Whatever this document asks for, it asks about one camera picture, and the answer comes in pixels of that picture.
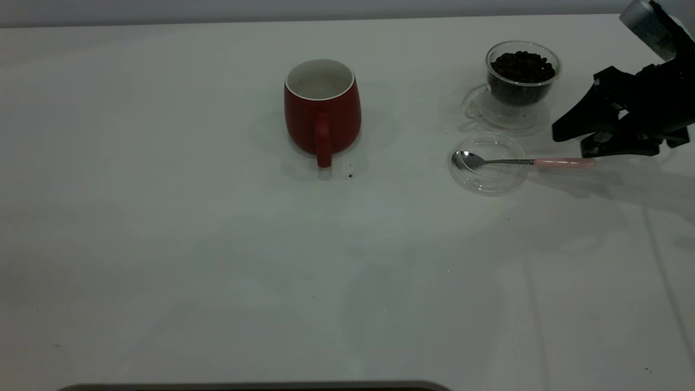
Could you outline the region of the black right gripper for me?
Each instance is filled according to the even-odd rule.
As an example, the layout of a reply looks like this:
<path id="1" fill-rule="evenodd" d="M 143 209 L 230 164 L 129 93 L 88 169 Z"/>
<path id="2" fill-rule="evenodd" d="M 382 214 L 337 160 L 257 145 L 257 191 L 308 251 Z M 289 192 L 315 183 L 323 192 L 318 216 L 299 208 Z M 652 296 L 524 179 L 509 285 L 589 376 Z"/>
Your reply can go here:
<path id="1" fill-rule="evenodd" d="M 580 142 L 584 158 L 655 156 L 663 141 L 683 146 L 694 119 L 693 74 L 693 54 L 648 65 L 634 76 L 614 66 L 601 70 L 586 95 L 553 123 L 553 141 L 589 134 Z"/>

